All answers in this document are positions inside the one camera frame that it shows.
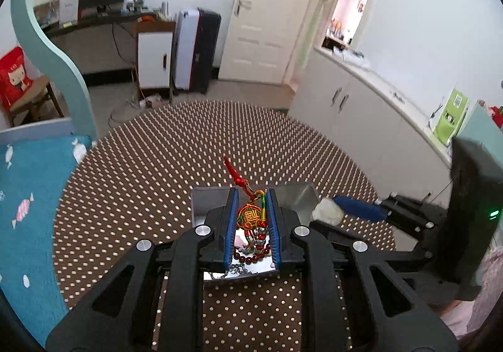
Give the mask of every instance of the white cabinet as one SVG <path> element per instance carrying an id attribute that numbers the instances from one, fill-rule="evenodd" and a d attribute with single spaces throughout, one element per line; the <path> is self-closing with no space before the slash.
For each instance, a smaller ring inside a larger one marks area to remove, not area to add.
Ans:
<path id="1" fill-rule="evenodd" d="M 394 191 L 422 199 L 431 192 L 433 199 L 450 182 L 447 166 L 405 119 L 367 176 L 379 196 L 384 197 Z M 446 206 L 449 203 L 447 200 L 447 203 L 439 204 Z"/>
<path id="2" fill-rule="evenodd" d="M 169 88 L 172 32 L 138 34 L 138 80 L 140 88 Z"/>
<path id="3" fill-rule="evenodd" d="M 326 57 L 311 54 L 302 84 L 288 111 L 289 116 L 329 137 L 338 113 L 335 108 L 351 81 L 349 73 L 335 72 L 333 65 Z"/>
<path id="4" fill-rule="evenodd" d="M 368 175 L 397 134 L 401 117 L 354 77 L 334 108 L 338 117 L 330 138 Z"/>
<path id="5" fill-rule="evenodd" d="M 447 207 L 449 166 L 404 113 L 383 98 L 389 91 L 376 92 L 333 58 L 311 52 L 289 115 L 344 150 L 379 196 L 395 191 L 422 199 L 432 192 L 433 199 L 447 186 L 434 201 Z"/>
<path id="6" fill-rule="evenodd" d="M 143 93 L 170 88 L 175 28 L 173 21 L 141 21 L 136 24 L 138 83 Z"/>

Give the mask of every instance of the white door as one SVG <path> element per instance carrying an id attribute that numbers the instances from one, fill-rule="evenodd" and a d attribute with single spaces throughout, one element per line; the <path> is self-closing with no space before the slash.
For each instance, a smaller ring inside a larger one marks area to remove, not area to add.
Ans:
<path id="1" fill-rule="evenodd" d="M 309 0 L 235 0 L 221 79 L 280 84 Z"/>

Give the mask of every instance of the metal chain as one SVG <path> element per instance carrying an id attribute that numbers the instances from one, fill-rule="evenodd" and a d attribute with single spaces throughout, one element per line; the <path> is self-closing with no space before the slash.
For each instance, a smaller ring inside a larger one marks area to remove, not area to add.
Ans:
<path id="1" fill-rule="evenodd" d="M 239 274 L 238 277 L 250 276 L 251 274 L 253 274 L 253 272 L 248 271 L 243 264 L 231 264 L 230 268 L 225 272 L 225 274 L 223 274 L 222 277 L 216 278 L 215 276 L 213 276 L 212 272 L 210 272 L 209 274 L 211 279 L 224 279 L 229 273 Z"/>

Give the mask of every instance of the red cushion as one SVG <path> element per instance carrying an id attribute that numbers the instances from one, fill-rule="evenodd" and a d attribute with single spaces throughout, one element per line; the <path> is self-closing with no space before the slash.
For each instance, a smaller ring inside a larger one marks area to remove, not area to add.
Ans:
<path id="1" fill-rule="evenodd" d="M 25 57 L 16 47 L 0 59 L 0 97 L 6 111 L 28 91 L 33 80 L 26 75 Z"/>

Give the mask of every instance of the metal tray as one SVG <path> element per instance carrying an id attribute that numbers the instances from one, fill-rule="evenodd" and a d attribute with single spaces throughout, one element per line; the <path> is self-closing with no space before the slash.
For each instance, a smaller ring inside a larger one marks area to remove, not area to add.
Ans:
<path id="1" fill-rule="evenodd" d="M 307 226 L 311 220 L 311 213 L 318 204 L 318 193 L 311 183 L 291 183 L 274 186 L 276 197 L 281 207 L 294 210 L 299 216 L 300 223 Z M 191 194 L 192 225 L 204 224 L 208 211 L 225 206 L 229 196 L 230 187 L 195 187 Z M 248 202 L 248 196 L 241 190 L 239 192 L 240 207 Z M 246 242 L 243 231 L 236 232 Z M 205 281 L 222 281 L 237 278 L 252 278 L 263 274 L 271 274 L 276 271 L 272 259 L 264 258 L 256 264 L 240 264 L 232 260 L 233 268 L 227 274 L 204 273 Z"/>

